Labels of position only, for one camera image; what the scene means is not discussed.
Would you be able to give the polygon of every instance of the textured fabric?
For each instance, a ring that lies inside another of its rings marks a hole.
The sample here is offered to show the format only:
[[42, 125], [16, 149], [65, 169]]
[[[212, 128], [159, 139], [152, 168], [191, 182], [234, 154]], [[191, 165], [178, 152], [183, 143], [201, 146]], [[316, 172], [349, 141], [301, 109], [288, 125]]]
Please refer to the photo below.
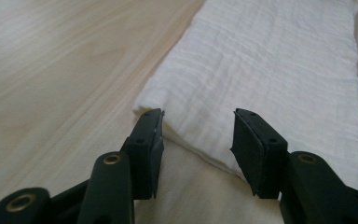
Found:
[[133, 107], [166, 111], [164, 134], [241, 175], [236, 108], [323, 157], [358, 189], [358, 1], [207, 0]]

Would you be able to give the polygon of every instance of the wooden surface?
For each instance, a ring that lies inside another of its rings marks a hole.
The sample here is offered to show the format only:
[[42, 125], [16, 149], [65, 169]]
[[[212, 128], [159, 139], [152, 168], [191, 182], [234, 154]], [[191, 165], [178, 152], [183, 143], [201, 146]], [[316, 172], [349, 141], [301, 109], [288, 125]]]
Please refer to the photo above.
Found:
[[[202, 3], [0, 0], [0, 200], [55, 195], [119, 150], [137, 93]], [[277, 202], [171, 142], [161, 179], [155, 201], [136, 203], [138, 223], [282, 223]]]

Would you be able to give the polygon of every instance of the muslin cloth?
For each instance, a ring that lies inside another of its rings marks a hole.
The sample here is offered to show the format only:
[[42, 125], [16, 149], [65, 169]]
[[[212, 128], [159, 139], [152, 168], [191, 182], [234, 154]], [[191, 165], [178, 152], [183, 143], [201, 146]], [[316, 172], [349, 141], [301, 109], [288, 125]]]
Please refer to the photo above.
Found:
[[258, 113], [358, 189], [358, 1], [206, 0], [133, 110], [162, 108], [164, 135], [239, 175], [233, 111]]

